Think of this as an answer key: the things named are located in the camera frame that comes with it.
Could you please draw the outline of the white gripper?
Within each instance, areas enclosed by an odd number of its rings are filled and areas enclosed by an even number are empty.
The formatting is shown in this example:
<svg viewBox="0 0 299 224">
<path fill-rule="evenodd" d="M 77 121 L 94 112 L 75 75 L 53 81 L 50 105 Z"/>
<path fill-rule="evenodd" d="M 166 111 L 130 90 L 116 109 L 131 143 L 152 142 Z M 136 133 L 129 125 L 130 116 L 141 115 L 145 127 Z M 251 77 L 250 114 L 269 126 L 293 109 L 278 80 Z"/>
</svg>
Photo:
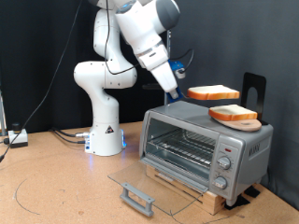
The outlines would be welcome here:
<svg viewBox="0 0 299 224">
<path fill-rule="evenodd" d="M 156 78 L 160 86 L 165 92 L 170 92 L 172 99 L 179 97 L 178 84 L 168 62 L 162 63 L 153 68 L 151 73 Z"/>
</svg>

